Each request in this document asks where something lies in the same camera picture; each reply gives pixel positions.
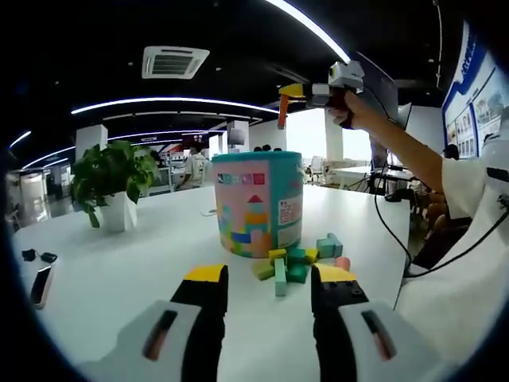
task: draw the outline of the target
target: green leaves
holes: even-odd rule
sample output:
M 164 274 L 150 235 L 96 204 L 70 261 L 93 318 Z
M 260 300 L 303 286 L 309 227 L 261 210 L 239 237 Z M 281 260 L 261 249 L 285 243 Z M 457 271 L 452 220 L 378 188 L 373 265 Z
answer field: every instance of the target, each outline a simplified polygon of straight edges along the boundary
M 92 227 L 99 227 L 95 207 L 107 205 L 105 196 L 126 191 L 138 203 L 141 191 L 160 177 L 154 159 L 141 150 L 127 141 L 113 141 L 104 150 L 99 145 L 86 150 L 72 165 L 72 194 L 88 214 Z

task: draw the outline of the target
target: cylindrical toy container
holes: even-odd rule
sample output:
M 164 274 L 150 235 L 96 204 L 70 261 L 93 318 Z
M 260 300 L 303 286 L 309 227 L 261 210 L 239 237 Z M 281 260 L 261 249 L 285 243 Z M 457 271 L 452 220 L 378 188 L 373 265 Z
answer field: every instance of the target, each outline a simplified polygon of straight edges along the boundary
M 221 244 L 236 255 L 267 257 L 297 245 L 302 230 L 302 157 L 291 151 L 212 159 Z

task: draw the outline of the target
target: potted plant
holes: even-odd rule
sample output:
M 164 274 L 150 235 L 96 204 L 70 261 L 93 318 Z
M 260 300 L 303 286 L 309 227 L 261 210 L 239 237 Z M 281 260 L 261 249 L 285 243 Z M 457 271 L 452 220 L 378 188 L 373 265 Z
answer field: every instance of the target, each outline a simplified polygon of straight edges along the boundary
M 126 231 L 136 225 L 140 193 L 159 177 L 156 162 L 142 149 L 126 141 L 109 143 L 104 150 L 95 145 L 72 165 L 72 195 L 93 228 L 99 227 L 96 207 L 108 231 Z

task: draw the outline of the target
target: ceiling air conditioner vent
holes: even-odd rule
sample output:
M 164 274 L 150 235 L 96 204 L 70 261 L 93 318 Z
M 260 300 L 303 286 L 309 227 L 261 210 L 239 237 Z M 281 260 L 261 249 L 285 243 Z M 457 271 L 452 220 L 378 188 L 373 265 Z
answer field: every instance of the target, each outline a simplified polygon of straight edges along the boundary
M 208 50 L 180 46 L 147 46 L 143 51 L 142 78 L 190 80 L 209 53 Z

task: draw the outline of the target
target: white flower pot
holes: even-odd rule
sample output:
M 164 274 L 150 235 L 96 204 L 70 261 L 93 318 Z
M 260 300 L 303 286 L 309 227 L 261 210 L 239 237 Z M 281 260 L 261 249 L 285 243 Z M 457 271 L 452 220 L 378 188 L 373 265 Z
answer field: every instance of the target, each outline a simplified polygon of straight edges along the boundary
M 105 197 L 108 206 L 100 207 L 103 215 L 103 227 L 109 232 L 130 231 L 136 227 L 138 215 L 136 204 L 127 197 L 127 193 L 116 193 Z

